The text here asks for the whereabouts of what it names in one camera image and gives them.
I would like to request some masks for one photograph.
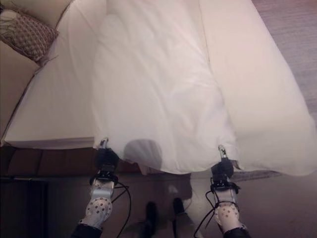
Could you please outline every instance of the mattress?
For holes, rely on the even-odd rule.
[[[317,136],[304,99],[251,0],[185,0],[221,87],[248,170],[317,169]],[[18,147],[93,145],[90,75],[106,1],[75,0],[5,141]]]

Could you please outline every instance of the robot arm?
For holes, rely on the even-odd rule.
[[[119,158],[106,144],[107,139],[101,141],[95,158],[99,173],[91,180],[91,200],[86,207],[86,216],[79,221],[71,238],[99,238],[102,223],[111,214],[111,197],[118,183],[114,170]]]
[[[211,191],[215,196],[215,219],[224,238],[251,238],[247,228],[239,221],[239,209],[236,194],[239,187],[230,182],[233,166],[227,157],[225,148],[220,145],[221,162],[212,167]]]

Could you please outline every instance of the person's foot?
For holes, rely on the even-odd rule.
[[[157,222],[157,206],[153,202],[149,202],[146,207],[146,220],[144,229],[144,238],[149,238],[155,234]]]
[[[175,215],[179,215],[185,212],[183,201],[180,198],[174,199],[173,207]]]

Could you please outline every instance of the cable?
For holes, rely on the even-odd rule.
[[[206,197],[206,199],[208,200],[208,202],[210,203],[210,205],[212,206],[212,208],[214,208],[212,202],[209,200],[209,198],[208,198],[208,196],[207,196],[207,195],[208,195],[209,193],[211,193],[211,192],[212,192],[212,191],[206,192],[206,193],[205,193],[205,197]]]
[[[207,228],[207,226],[209,225],[209,222],[212,220],[213,216],[214,216],[214,212],[215,210],[213,211],[213,214],[211,215],[209,221],[207,222],[207,224],[205,225],[205,229]]]
[[[199,228],[202,226],[202,224],[203,224],[203,222],[205,221],[205,219],[207,218],[207,216],[209,216],[209,214],[210,214],[211,212],[213,212],[213,211],[214,211],[214,208],[212,208],[212,209],[205,215],[205,217],[202,219],[202,221],[199,223],[198,227],[197,227],[196,230],[195,230],[194,238],[199,238],[199,237],[196,236],[197,232],[199,231]]]
[[[128,196],[129,196],[129,213],[128,213],[127,219],[125,220],[125,222],[124,222],[124,224],[123,224],[123,226],[122,226],[122,228],[121,228],[119,234],[116,236],[116,238],[119,238],[119,237],[120,237],[121,233],[123,232],[125,226],[127,225],[128,221],[129,221],[129,218],[130,218],[130,215],[131,215],[131,205],[132,205],[131,194],[130,194],[129,189],[128,189],[129,187],[125,186],[124,184],[122,184],[122,183],[120,183],[120,182],[118,182],[118,184],[120,184],[120,185],[125,189],[125,191],[122,192],[119,196],[117,196],[117,197],[114,199],[114,201],[115,201],[116,199],[118,199],[122,194],[124,194],[125,192],[127,192],[127,193],[128,193]]]
[[[124,190],[121,194],[119,194],[114,200],[112,200],[111,202],[114,203],[115,200],[117,200],[119,197],[121,197],[127,190]]]

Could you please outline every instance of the white sheet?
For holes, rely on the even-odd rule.
[[[314,123],[252,2],[186,2],[224,94],[244,167],[291,175],[316,170]],[[42,149],[93,145],[88,75],[105,10],[106,0],[72,3],[51,49],[58,57],[33,79],[5,141]]]
[[[57,30],[52,60],[32,80],[5,141],[22,148],[93,146],[91,70],[106,0],[75,0]]]
[[[108,0],[93,70],[95,145],[174,174],[238,160],[235,137],[181,0]]]
[[[210,66],[249,171],[317,169],[317,136],[294,76],[251,0],[200,0]]]

